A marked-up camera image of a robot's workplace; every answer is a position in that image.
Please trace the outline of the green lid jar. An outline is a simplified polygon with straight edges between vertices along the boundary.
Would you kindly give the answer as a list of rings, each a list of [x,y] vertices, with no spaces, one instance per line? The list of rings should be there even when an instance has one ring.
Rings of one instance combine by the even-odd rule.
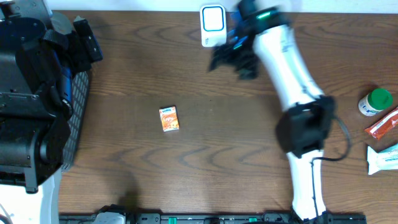
[[[390,107],[392,102],[393,97],[388,90],[377,88],[359,100],[358,109],[365,116],[374,116]]]

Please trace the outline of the orange candy bar wrapper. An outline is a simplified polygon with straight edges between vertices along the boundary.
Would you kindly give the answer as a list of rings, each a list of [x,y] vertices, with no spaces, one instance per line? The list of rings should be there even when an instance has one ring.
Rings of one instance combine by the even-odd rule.
[[[397,126],[397,108],[385,115],[378,122],[366,128],[364,131],[375,139],[381,139],[392,128]]]

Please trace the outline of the teal wipes packet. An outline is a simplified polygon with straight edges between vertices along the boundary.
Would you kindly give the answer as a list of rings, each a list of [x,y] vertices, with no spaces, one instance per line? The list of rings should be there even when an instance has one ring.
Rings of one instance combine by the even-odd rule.
[[[380,152],[371,146],[367,148],[368,174],[373,175],[380,170],[397,170],[397,145]]]

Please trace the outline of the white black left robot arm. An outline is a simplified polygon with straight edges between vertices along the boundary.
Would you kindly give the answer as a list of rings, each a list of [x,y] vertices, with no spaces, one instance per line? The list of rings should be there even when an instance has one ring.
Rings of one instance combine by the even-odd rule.
[[[2,223],[58,223],[62,174],[102,59],[85,18],[69,20],[46,1],[1,2]]]

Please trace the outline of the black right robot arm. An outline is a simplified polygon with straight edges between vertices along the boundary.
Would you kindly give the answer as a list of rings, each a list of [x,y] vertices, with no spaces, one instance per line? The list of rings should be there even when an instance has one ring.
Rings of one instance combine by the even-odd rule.
[[[250,80],[264,66],[282,110],[275,135],[290,164],[292,210],[300,222],[314,221],[326,211],[321,162],[335,101],[312,78],[294,28],[278,7],[259,9],[255,1],[240,1],[237,10],[231,37],[214,49],[209,69],[232,65],[240,79]]]

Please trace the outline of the small orange snack box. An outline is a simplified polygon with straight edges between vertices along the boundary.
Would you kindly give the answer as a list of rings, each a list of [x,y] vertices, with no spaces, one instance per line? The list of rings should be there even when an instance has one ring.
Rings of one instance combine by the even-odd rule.
[[[163,132],[179,130],[179,121],[175,106],[159,110]]]

